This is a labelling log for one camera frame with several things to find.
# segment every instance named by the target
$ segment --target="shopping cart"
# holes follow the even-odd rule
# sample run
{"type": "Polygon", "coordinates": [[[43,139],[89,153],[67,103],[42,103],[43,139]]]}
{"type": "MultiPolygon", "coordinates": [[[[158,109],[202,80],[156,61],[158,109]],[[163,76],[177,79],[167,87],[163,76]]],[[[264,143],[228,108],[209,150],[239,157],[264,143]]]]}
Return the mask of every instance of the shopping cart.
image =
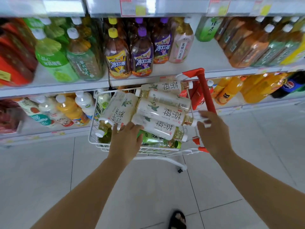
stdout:
{"type": "MultiPolygon", "coordinates": [[[[192,77],[196,77],[196,76],[198,77],[200,85],[202,87],[203,96],[204,96],[208,111],[212,111],[212,112],[216,113],[215,106],[213,104],[212,97],[211,97],[211,94],[210,94],[210,91],[209,91],[209,88],[207,85],[207,81],[204,76],[203,68],[198,68],[198,69],[190,70],[187,72],[183,72],[182,74],[177,75],[175,78],[177,81],[182,81],[187,78],[192,78],[192,77]]],[[[136,88],[129,88],[129,89],[123,89],[123,90],[133,90],[133,89],[136,89],[136,88]]],[[[110,92],[115,92],[115,90],[105,91],[105,92],[100,93],[100,95],[104,94],[104,93],[110,93],[110,92]]],[[[102,111],[102,109],[100,109],[100,107],[96,101],[95,113],[101,113],[101,111],[102,111]]],[[[91,144],[95,144],[98,148],[101,148],[102,151],[109,152],[110,144],[98,142],[98,137],[95,134],[98,130],[98,126],[99,125],[98,125],[97,121],[95,121],[95,120],[91,121],[88,141],[91,144]]],[[[198,137],[197,127],[191,127],[191,128],[195,131],[195,137],[192,138],[192,141],[196,145],[200,145],[200,138],[198,137]]],[[[187,128],[181,127],[181,130],[183,130],[183,132],[186,132],[187,128]]],[[[159,160],[168,161],[168,162],[180,167],[178,172],[181,173],[182,171],[187,169],[187,166],[185,164],[181,164],[181,163],[171,159],[171,157],[177,156],[177,155],[182,155],[182,154],[188,155],[188,154],[199,153],[199,152],[208,152],[208,151],[205,149],[205,147],[201,147],[201,146],[196,147],[196,148],[190,148],[190,149],[155,148],[155,147],[141,146],[140,150],[139,150],[137,156],[134,158],[134,160],[159,159],[159,160]]]]}

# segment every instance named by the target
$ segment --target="bottle cap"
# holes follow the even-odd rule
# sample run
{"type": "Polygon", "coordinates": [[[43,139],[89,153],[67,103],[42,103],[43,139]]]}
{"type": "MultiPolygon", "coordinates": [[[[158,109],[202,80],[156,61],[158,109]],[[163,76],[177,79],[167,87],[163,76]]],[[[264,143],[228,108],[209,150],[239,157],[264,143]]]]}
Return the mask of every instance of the bottle cap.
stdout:
{"type": "Polygon", "coordinates": [[[64,103],[66,101],[66,97],[64,95],[57,95],[55,99],[58,103],[64,103]]]}
{"type": "Polygon", "coordinates": [[[50,25],[51,20],[49,18],[38,18],[44,25],[50,25]]]}
{"type": "Polygon", "coordinates": [[[299,20],[300,17],[291,17],[290,21],[295,23],[297,20],[299,20]]]}
{"type": "Polygon", "coordinates": [[[47,98],[46,98],[45,96],[37,96],[37,97],[35,98],[35,100],[36,100],[38,103],[42,104],[42,103],[44,103],[44,102],[47,101],[47,98]]]}
{"type": "Polygon", "coordinates": [[[208,84],[209,87],[212,87],[212,86],[214,85],[214,81],[211,80],[211,79],[209,79],[209,80],[207,81],[207,84],[208,84]]]}
{"type": "Polygon", "coordinates": [[[35,29],[31,28],[31,31],[32,31],[34,37],[38,40],[44,39],[46,37],[43,29],[41,29],[41,28],[35,28],[35,29]]]}
{"type": "Polygon", "coordinates": [[[189,81],[189,89],[193,89],[193,81],[189,81]]]}
{"type": "Polygon", "coordinates": [[[241,76],[241,77],[240,77],[240,80],[241,80],[241,81],[245,81],[246,78],[247,78],[246,76],[241,76]]]}
{"type": "Polygon", "coordinates": [[[264,20],[264,18],[265,18],[264,16],[258,16],[255,18],[255,21],[261,23],[264,20]]]}
{"type": "Polygon", "coordinates": [[[181,149],[181,141],[175,141],[175,148],[176,149],[181,149]]]}
{"type": "Polygon", "coordinates": [[[266,32],[268,32],[268,33],[270,33],[271,31],[273,31],[273,29],[274,29],[274,26],[271,25],[271,24],[268,24],[268,25],[264,28],[264,30],[265,30],[266,32]]]}
{"type": "Polygon", "coordinates": [[[117,24],[117,19],[116,18],[108,18],[108,21],[111,25],[117,24]]]}
{"type": "Polygon", "coordinates": [[[167,21],[168,21],[168,18],[161,18],[161,19],[160,19],[160,22],[162,22],[162,23],[164,23],[164,24],[167,23],[167,21]]]}
{"type": "Polygon", "coordinates": [[[75,92],[75,95],[77,97],[83,97],[84,96],[84,91],[77,91],[77,92],[75,92]]]}
{"type": "Polygon", "coordinates": [[[138,34],[139,34],[140,37],[146,36],[147,31],[146,31],[145,27],[139,27],[138,34]]]}
{"type": "Polygon", "coordinates": [[[67,33],[69,35],[69,38],[76,39],[79,37],[78,31],[75,28],[67,29],[67,33]]]}
{"type": "Polygon", "coordinates": [[[275,16],[275,17],[272,19],[272,21],[273,21],[274,23],[278,23],[281,19],[282,19],[281,16],[275,16]]]}
{"type": "Polygon", "coordinates": [[[142,24],[143,23],[143,18],[135,18],[135,22],[138,24],[142,24]]]}
{"type": "Polygon", "coordinates": [[[81,18],[77,17],[77,18],[71,18],[72,22],[74,25],[80,25],[81,24],[81,18]]]}
{"type": "Polygon", "coordinates": [[[191,18],[187,18],[187,17],[186,17],[186,18],[184,18],[183,21],[184,21],[184,23],[191,23],[191,18]]]}
{"type": "Polygon", "coordinates": [[[188,140],[188,135],[184,134],[184,135],[182,136],[181,141],[182,141],[182,142],[186,142],[187,140],[188,140]]]}
{"type": "Polygon", "coordinates": [[[198,120],[196,120],[195,118],[193,118],[193,123],[191,124],[191,126],[195,127],[197,125],[198,120]]]}
{"type": "Polygon", "coordinates": [[[118,37],[118,33],[117,33],[116,28],[110,28],[108,30],[108,34],[109,34],[110,38],[117,38],[118,37]]]}
{"type": "Polygon", "coordinates": [[[140,93],[141,93],[141,89],[140,89],[140,88],[135,89],[135,95],[136,95],[137,97],[140,96],[140,93]]]}
{"type": "Polygon", "coordinates": [[[105,132],[103,131],[103,130],[100,130],[100,129],[98,129],[97,131],[96,131],[96,133],[95,133],[95,135],[97,136],[97,137],[103,137],[103,136],[105,136],[105,132]]]}
{"type": "Polygon", "coordinates": [[[292,30],[292,28],[293,28],[293,25],[287,24],[287,25],[285,25],[285,26],[283,27],[283,31],[289,32],[289,31],[292,30]]]}

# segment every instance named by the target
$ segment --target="tiled floor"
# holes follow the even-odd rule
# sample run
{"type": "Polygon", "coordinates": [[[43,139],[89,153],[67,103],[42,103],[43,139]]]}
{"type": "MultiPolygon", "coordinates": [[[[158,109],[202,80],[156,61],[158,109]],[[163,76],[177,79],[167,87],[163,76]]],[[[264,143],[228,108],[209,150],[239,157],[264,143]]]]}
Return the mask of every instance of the tiled floor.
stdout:
{"type": "MultiPolygon", "coordinates": [[[[305,192],[305,105],[223,116],[238,155],[305,192]]],[[[0,150],[0,228],[28,229],[106,158],[68,138],[0,150]]],[[[132,161],[116,183],[98,229],[165,229],[181,209],[188,229],[265,229],[209,154],[178,156],[188,170],[158,160],[132,161]]]]}

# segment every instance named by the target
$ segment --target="white bottle cap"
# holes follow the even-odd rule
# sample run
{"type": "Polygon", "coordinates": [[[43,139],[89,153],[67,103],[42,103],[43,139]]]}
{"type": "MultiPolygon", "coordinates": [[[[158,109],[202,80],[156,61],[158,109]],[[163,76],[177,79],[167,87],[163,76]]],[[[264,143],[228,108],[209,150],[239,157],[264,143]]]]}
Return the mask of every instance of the white bottle cap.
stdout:
{"type": "Polygon", "coordinates": [[[193,119],[193,123],[191,124],[192,127],[195,127],[197,125],[198,120],[193,119]]]}
{"type": "Polygon", "coordinates": [[[43,29],[41,29],[41,28],[36,28],[36,29],[31,28],[31,31],[32,31],[34,37],[38,40],[46,38],[46,35],[45,35],[43,29]]]}
{"type": "Polygon", "coordinates": [[[291,17],[290,21],[295,23],[297,20],[299,20],[300,17],[291,17]]]}
{"type": "Polygon", "coordinates": [[[209,80],[207,81],[207,84],[208,84],[209,87],[212,87],[212,86],[214,85],[214,81],[211,80],[211,79],[209,79],[209,80]]]}
{"type": "Polygon", "coordinates": [[[71,18],[74,25],[80,25],[81,24],[81,18],[71,18]]]}
{"type": "Polygon", "coordinates": [[[49,18],[38,18],[44,25],[50,25],[51,20],[49,18]]]}
{"type": "Polygon", "coordinates": [[[79,37],[78,31],[75,28],[67,29],[67,33],[69,35],[69,38],[76,39],[79,37]]]}
{"type": "Polygon", "coordinates": [[[191,23],[191,18],[184,18],[184,23],[191,23]]]}
{"type": "Polygon", "coordinates": [[[96,131],[95,135],[96,135],[97,137],[103,137],[103,136],[105,136],[105,132],[104,132],[103,130],[98,129],[98,130],[96,131]]]}
{"type": "Polygon", "coordinates": [[[258,17],[255,18],[255,20],[257,22],[261,23],[264,20],[264,18],[265,18],[264,16],[258,16],[258,17]]]}
{"type": "Polygon", "coordinates": [[[274,23],[278,23],[280,20],[282,20],[282,17],[281,17],[281,16],[275,16],[275,17],[272,19],[272,21],[273,21],[274,23]]]}
{"type": "Polygon", "coordinates": [[[140,88],[135,89],[135,95],[136,95],[137,97],[140,96],[140,93],[141,93],[141,89],[140,89],[140,88]]]}
{"type": "Polygon", "coordinates": [[[189,89],[193,89],[193,81],[189,81],[189,89]]]}
{"type": "Polygon", "coordinates": [[[184,134],[181,141],[186,142],[188,140],[188,135],[184,134]]]}
{"type": "Polygon", "coordinates": [[[55,98],[57,100],[57,102],[59,103],[64,103],[66,101],[66,97],[64,95],[58,95],[55,98]]]}
{"type": "Polygon", "coordinates": [[[77,91],[77,92],[75,92],[75,95],[77,97],[83,97],[84,96],[84,91],[77,91]]]}
{"type": "Polygon", "coordinates": [[[271,31],[273,31],[273,29],[274,29],[274,26],[271,25],[271,24],[268,24],[268,25],[265,27],[264,30],[265,30],[266,32],[270,33],[271,31]]]}
{"type": "Polygon", "coordinates": [[[37,96],[37,97],[35,97],[35,100],[36,100],[38,103],[42,104],[42,103],[44,103],[44,102],[47,101],[47,98],[46,98],[45,96],[37,96]]]}
{"type": "Polygon", "coordinates": [[[287,25],[285,25],[285,26],[283,27],[283,31],[289,32],[289,31],[292,30],[292,28],[293,28],[293,25],[287,24],[287,25]]]}

